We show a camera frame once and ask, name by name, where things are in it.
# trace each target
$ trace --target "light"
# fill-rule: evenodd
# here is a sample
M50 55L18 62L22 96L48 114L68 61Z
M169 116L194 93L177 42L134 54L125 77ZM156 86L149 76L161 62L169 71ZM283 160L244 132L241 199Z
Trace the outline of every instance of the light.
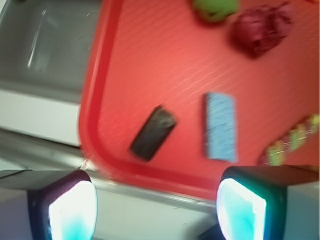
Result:
M264 239L266 200L232 178L218 188L216 208L227 240Z
M97 192L90 181L80 181L48 208L52 240L90 240L97 218Z

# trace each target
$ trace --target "metal surface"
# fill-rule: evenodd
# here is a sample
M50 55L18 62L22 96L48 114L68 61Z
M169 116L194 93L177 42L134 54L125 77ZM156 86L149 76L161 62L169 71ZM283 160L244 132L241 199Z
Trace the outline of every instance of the metal surface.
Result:
M76 147L51 142L36 137L0 129L0 158L10 160L23 169L32 170L72 170L84 169L94 185L101 190L144 200L160 202L199 212L214 212L216 205L184 195L152 191L132 187L109 180L100 175L93 164L85 159Z
M80 103L100 5L7 1L0 10L0 87Z

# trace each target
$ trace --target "black phone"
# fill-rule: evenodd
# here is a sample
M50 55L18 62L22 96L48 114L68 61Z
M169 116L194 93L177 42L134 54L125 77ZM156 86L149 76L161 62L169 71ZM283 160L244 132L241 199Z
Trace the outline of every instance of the black phone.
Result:
M131 144L131 151L138 157L150 161L159 147L176 126L174 116L157 106Z

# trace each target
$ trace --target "yellow-green object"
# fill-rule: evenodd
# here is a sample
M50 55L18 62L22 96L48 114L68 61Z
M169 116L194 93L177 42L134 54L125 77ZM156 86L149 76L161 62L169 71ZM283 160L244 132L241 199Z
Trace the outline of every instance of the yellow-green object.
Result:
M300 147L303 144L305 144L305 142L306 142L307 130L306 130L306 126L304 124L302 124L302 123L298 124L296 129L298 131L298 145Z
M193 0L193 9L207 22L224 20L238 11L238 0Z
M294 151L299 147L298 130L293 129L290 131L290 151Z
M267 156L268 162L272 166L279 166L283 162L283 160L281 161L281 158L279 157L275 146L268 147L268 149L266 150L266 156Z
M274 144L276 150L276 157L281 165L285 161L285 148L284 148L284 141L278 140Z
M310 117L311 120L311 129L312 129L312 133L316 133L318 131L319 128L319 115L318 114L313 114Z

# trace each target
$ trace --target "green ball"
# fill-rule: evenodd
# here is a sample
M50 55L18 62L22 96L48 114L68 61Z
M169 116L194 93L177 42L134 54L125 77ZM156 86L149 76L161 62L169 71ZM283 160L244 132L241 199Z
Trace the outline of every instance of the green ball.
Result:
M193 0L192 6L209 23L220 22L239 8L238 0Z

